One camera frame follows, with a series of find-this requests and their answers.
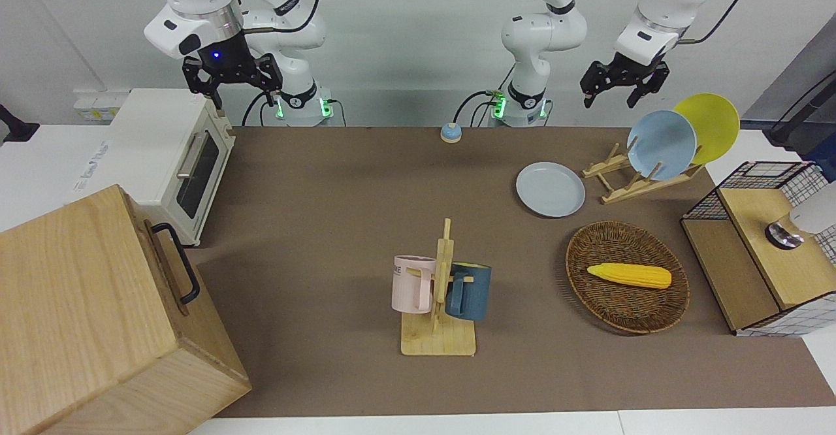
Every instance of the light blue plate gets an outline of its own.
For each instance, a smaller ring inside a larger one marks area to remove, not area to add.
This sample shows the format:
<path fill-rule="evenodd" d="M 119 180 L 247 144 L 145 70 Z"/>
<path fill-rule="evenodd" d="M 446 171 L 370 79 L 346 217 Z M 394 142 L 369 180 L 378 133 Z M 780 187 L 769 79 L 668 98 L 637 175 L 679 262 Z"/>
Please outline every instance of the light blue plate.
<path fill-rule="evenodd" d="M 696 134 L 688 120 L 672 110 L 646 114 L 636 123 L 627 137 L 627 146 L 639 137 L 628 153 L 630 165 L 642 176 L 650 176 L 656 164 L 662 167 L 654 181 L 666 181 L 688 168 L 696 154 Z"/>
<path fill-rule="evenodd" d="M 586 198 L 579 177 L 570 168 L 555 162 L 535 162 L 520 170 L 517 194 L 535 214 L 549 218 L 573 214 Z"/>

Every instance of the blue mug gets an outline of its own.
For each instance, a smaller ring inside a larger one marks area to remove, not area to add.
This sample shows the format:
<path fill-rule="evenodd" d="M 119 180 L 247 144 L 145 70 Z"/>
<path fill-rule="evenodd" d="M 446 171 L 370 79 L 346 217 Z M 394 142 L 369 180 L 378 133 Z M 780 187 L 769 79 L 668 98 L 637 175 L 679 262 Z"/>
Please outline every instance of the blue mug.
<path fill-rule="evenodd" d="M 445 313 L 458 319 L 484 319 L 487 313 L 487 292 L 490 289 L 490 267 L 478 263 L 454 262 L 450 275 L 452 283 L 445 300 Z"/>

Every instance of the mug rack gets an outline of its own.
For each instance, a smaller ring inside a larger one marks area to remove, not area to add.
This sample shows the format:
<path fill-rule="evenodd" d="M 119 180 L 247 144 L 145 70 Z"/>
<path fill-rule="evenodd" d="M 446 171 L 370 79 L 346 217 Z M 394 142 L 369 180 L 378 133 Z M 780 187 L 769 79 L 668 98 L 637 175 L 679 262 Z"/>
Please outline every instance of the mug rack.
<path fill-rule="evenodd" d="M 429 313 L 401 313 L 400 352 L 404 355 L 475 355 L 475 326 L 472 320 L 457 319 L 444 312 L 447 284 L 453 265 L 451 219 L 444 220 L 444 234 L 436 247 L 433 303 Z"/>
<path fill-rule="evenodd" d="M 653 177 L 656 176 L 656 173 L 662 168 L 662 163 L 659 162 L 653 170 L 651 170 L 651 175 L 645 177 L 642 176 L 640 172 L 636 171 L 633 178 L 630 179 L 630 182 L 628 182 L 627 185 L 621 188 L 613 188 L 603 174 L 626 168 L 633 169 L 630 165 L 630 158 L 628 155 L 630 154 L 630 150 L 632 150 L 635 146 L 637 140 L 639 140 L 639 137 L 633 138 L 633 141 L 630 141 L 630 145 L 627 146 L 627 150 L 625 150 L 623 154 L 616 154 L 619 147 L 621 147 L 621 144 L 615 143 L 613 149 L 609 151 L 609 155 L 607 155 L 605 160 L 598 162 L 597 164 L 590 162 L 589 167 L 581 171 L 584 179 L 588 179 L 593 176 L 598 177 L 598 180 L 601 181 L 603 187 L 607 189 L 607 193 L 601 197 L 601 202 L 604 203 L 604 205 L 621 202 L 621 200 L 638 197 L 639 195 L 649 193 L 651 191 L 656 191 L 661 188 L 671 187 L 671 185 L 677 185 L 678 183 L 690 181 L 696 173 L 702 170 L 703 165 L 691 164 L 680 175 L 672 179 L 668 179 L 666 181 L 654 181 Z"/>

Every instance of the wicker basket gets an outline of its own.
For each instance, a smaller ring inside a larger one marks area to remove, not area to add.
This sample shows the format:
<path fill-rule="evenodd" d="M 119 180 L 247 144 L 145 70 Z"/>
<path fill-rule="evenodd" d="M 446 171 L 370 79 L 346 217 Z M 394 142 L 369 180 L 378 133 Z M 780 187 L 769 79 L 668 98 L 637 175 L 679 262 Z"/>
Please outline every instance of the wicker basket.
<path fill-rule="evenodd" d="M 598 263 L 639 263 L 671 271 L 667 289 L 649 289 L 601 280 L 586 268 Z M 627 223 L 600 221 L 577 230 L 566 253 L 572 289 L 592 314 L 636 334 L 669 329 L 688 309 L 688 278 L 677 257 L 653 235 Z"/>

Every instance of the yellow plate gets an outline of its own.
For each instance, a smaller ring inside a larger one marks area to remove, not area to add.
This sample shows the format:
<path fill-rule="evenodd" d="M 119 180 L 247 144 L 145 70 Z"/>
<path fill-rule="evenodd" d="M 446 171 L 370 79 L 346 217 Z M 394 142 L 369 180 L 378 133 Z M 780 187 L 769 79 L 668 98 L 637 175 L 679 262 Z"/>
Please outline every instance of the yellow plate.
<path fill-rule="evenodd" d="M 693 164 L 705 164 L 726 154 L 737 140 L 740 116 L 725 97 L 716 93 L 697 93 L 674 107 L 688 119 L 696 133 L 699 147 Z"/>

